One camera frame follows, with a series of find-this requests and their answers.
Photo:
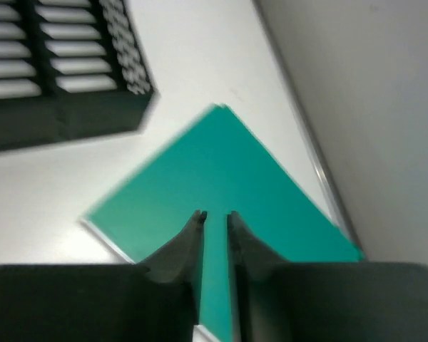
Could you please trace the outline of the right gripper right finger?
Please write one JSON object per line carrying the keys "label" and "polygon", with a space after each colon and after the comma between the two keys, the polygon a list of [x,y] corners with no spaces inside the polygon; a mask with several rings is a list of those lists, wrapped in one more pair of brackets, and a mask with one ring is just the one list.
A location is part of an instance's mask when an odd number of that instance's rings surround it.
{"label": "right gripper right finger", "polygon": [[256,237],[238,212],[227,215],[234,341],[284,341],[285,322],[272,273],[285,260]]}

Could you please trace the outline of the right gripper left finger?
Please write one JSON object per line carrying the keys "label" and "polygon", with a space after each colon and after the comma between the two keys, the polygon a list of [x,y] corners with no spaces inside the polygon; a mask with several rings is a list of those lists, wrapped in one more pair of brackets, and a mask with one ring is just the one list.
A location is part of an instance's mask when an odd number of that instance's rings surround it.
{"label": "right gripper left finger", "polygon": [[196,210],[181,231],[139,263],[159,284],[182,284],[189,293],[194,323],[200,320],[206,211]]}

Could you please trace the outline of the green notebook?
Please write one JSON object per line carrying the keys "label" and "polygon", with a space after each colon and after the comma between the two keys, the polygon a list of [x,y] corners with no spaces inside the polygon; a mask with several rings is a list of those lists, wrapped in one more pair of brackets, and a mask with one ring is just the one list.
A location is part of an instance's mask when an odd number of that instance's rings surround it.
{"label": "green notebook", "polygon": [[227,106],[213,106],[82,222],[138,263],[205,211],[201,324],[233,339],[226,217],[236,211],[291,261],[359,261],[360,250],[319,210]]}

